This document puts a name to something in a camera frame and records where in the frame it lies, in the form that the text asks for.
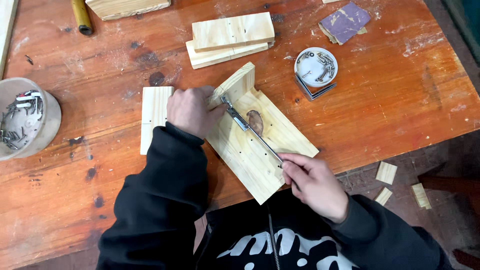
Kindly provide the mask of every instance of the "black hoodie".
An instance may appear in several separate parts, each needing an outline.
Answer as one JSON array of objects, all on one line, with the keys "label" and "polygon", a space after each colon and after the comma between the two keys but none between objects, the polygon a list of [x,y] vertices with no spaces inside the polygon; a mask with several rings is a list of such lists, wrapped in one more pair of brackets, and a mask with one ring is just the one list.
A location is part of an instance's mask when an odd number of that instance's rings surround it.
[{"label": "black hoodie", "polygon": [[100,238],[98,269],[452,269],[430,234],[377,202],[349,197],[334,224],[290,190],[207,213],[193,254],[193,222],[207,207],[203,143],[168,122],[154,129],[146,167],[125,178],[117,221]]}]

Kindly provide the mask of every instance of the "person's left hand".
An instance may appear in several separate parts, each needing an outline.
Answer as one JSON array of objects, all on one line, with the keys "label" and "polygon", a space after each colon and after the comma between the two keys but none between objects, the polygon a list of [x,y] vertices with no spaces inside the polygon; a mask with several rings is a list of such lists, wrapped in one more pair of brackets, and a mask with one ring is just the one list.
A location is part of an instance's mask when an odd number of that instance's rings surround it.
[{"label": "person's left hand", "polygon": [[204,139],[228,108],[227,104],[221,104],[211,111],[207,109],[205,100],[213,91],[212,86],[177,89],[168,98],[167,121],[187,133]]}]

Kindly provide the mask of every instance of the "purple sandpaper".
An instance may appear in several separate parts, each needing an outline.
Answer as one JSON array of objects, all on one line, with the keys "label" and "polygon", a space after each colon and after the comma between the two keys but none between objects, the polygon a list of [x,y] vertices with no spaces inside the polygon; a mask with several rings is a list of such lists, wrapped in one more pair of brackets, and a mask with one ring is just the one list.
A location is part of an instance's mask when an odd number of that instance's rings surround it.
[{"label": "purple sandpaper", "polygon": [[339,42],[345,43],[369,21],[368,13],[350,2],[320,22]]}]

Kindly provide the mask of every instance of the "stacked wooden boards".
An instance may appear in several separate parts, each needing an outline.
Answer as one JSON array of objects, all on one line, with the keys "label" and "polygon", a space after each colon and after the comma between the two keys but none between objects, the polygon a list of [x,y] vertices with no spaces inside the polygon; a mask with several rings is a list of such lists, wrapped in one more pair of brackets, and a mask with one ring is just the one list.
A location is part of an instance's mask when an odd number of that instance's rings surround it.
[{"label": "stacked wooden boards", "polygon": [[170,6],[171,0],[86,0],[85,3],[107,21],[163,9]]},{"label": "stacked wooden boards", "polygon": [[13,22],[17,13],[18,0],[0,1],[0,80],[7,61],[8,47],[12,35]]},{"label": "stacked wooden boards", "polygon": [[192,23],[186,42],[194,69],[268,49],[275,39],[269,12]]},{"label": "stacked wooden boards", "polygon": [[146,155],[153,138],[153,128],[165,126],[167,102],[175,89],[172,86],[144,87],[142,97],[142,131],[140,155]]},{"label": "stacked wooden boards", "polygon": [[[207,106],[214,108],[225,95],[246,121],[252,124],[255,120],[261,125],[259,134],[274,151],[314,157],[318,149],[265,94],[253,87],[254,84],[255,66],[249,62],[214,91]],[[229,114],[212,128],[206,140],[259,204],[285,183],[279,161],[250,130],[243,131]]]}]

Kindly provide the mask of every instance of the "floor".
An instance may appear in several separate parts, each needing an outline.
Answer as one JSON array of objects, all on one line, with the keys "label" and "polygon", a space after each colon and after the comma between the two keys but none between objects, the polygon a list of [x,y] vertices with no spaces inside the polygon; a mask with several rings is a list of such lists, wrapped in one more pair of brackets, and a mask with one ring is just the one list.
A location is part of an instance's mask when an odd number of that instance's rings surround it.
[{"label": "floor", "polygon": [[[480,91],[480,68],[473,60],[461,35],[455,28],[440,0],[424,0],[457,53],[477,92]],[[417,175],[434,170],[442,176],[480,175],[480,130],[439,144],[389,158],[385,162],[398,166],[393,185],[375,180],[379,163],[356,168],[337,175],[349,194],[374,198],[383,186],[393,192],[385,207],[410,225],[422,226],[440,243],[455,269],[469,269],[452,257],[455,248],[480,250],[480,224],[473,215],[467,198],[462,194],[426,190],[431,210],[420,209],[410,185]],[[199,231],[203,220],[196,222]],[[19,270],[93,270],[98,249],[91,248],[46,260]]]}]

